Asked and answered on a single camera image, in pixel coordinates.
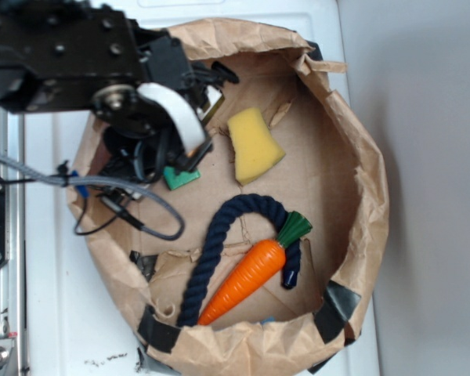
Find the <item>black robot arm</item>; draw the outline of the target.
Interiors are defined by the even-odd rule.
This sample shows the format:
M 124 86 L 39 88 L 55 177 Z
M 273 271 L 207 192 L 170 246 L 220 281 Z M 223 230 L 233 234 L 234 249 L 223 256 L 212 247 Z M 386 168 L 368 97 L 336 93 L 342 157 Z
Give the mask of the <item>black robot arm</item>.
M 0 107 L 14 114 L 89 110 L 108 124 L 102 173 L 142 183 L 192 172 L 212 149 L 206 126 L 238 76 L 187 57 L 167 30 L 147 30 L 88 1 L 0 1 Z

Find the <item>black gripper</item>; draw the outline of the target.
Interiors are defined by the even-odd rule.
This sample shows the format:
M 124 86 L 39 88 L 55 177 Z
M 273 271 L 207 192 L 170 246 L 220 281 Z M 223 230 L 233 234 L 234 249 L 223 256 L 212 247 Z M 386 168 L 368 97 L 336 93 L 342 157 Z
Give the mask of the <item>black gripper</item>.
M 173 168 L 193 172 L 213 151 L 212 138 L 205 135 L 206 118 L 223 104 L 224 84 L 238 84 L 240 79 L 219 61 L 210 67 L 196 62 L 194 70 L 182 42 L 166 30 L 144 46 L 144 58 L 150 82 L 141 84 L 138 93 L 163 107 L 178 132 L 183 154 Z

